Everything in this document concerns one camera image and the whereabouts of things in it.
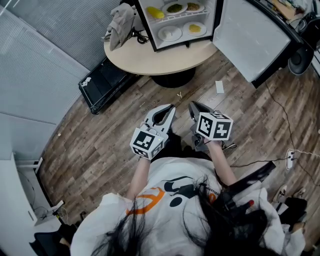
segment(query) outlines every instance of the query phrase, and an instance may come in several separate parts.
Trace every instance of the beige tabletop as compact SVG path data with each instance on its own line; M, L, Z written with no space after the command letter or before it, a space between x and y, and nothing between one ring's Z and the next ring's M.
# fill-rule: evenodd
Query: beige tabletop
M104 51L108 59L124 71L158 76L194 68L210 58L217 48L210 40L202 40L190 43L189 48L181 45L154 52L150 42L140 44L132 37L113 51L110 51L109 42L105 42Z
M272 0L272 3L288 21L295 19L296 9L293 6L286 6L278 0Z

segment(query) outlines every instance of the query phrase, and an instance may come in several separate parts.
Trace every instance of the sneaker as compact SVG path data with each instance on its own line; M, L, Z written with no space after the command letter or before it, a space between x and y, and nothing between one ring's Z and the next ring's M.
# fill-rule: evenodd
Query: sneaker
M273 202L275 202L275 203L283 203L282 201L284 201L284 199L285 199L285 195L286 195L286 192L287 192L287 185L286 184L284 184L284 185L282 185L279 189L278 189L278 191L277 191L277 193L275 194L275 196L274 196L274 198L273 198Z
M292 197L293 198L299 198L302 199L302 197L304 196L306 192L306 189L304 187L300 188L297 192L295 192Z

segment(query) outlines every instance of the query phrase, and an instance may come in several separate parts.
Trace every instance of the green food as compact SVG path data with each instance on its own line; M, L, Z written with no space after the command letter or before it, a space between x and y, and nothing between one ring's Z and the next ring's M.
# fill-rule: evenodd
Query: green food
M177 13L177 12L180 12L182 10L182 7L183 6L181 4L175 3L175 4L171 5L170 7L168 7L168 9L166 9L166 11L168 13Z

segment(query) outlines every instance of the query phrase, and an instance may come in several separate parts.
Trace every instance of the white cloth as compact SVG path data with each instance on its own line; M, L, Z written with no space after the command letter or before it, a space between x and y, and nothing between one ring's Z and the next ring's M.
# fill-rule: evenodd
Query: white cloth
M103 39L110 41L110 51L113 51L121 47L130 36L135 19L135 11L129 4L122 3L112 9L111 16L113 16L113 19L107 27Z
M221 186L213 173L211 161L197 158L160 158L151 164L147 186L137 197L137 208L144 208L145 226L152 228L142 247L143 255L201 255L202 250L186 236L184 220L189 230L205 236L201 222L204 214L198 197L193 195L193 184L208 177L210 198L216 199ZM234 197L237 205L254 200L253 211L258 206L265 211L269 220L264 241L268 248L281 254L285 242L279 216L267 201L267 191L257 182ZM112 231L119 220L130 210L132 202L120 195L107 194L99 207L89 214L76 231L71 256L90 256L103 239Z

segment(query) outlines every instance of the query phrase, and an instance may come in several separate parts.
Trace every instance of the power strip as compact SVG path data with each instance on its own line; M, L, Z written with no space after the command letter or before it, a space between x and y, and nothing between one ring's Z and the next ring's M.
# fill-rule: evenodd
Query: power strip
M288 149L285 155L285 167L287 170L291 169L294 166L294 156L295 152L292 149Z

